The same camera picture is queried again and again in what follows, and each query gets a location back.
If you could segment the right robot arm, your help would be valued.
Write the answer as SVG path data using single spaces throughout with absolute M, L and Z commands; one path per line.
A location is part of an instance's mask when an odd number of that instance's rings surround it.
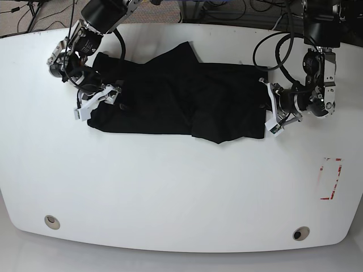
M 126 46 L 117 26 L 131 16 L 141 1 L 89 1 L 82 9 L 82 18 L 69 27 L 68 35 L 58 43 L 47 60 L 49 72 L 63 82 L 69 81 L 77 90 L 77 110 L 82 108 L 83 95 L 97 100 L 111 101 L 119 88 L 106 86 L 93 67 L 86 65 L 107 34 L 115 34 L 121 45 L 117 68 L 125 61 Z

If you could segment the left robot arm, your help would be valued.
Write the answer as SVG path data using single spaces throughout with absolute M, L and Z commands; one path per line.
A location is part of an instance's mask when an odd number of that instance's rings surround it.
M 303 1 L 303 33 L 296 33 L 292 28 L 282 33 L 283 37 L 275 47 L 276 66 L 292 84 L 289 89 L 277 83 L 270 83 L 264 78 L 260 82 L 266 85 L 271 100 L 272 117 L 265 127 L 277 136 L 286 125 L 300 122 L 304 113 L 311 113 L 317 118 L 332 115 L 335 111 L 335 74 L 336 54 L 333 49 L 340 47 L 340 11 L 341 1 Z M 280 57 L 280 48 L 289 42 L 287 54 L 290 54 L 294 39 L 303 39 L 309 45 L 302 67 L 306 74 L 305 83 L 294 79 L 284 63 L 288 56 Z

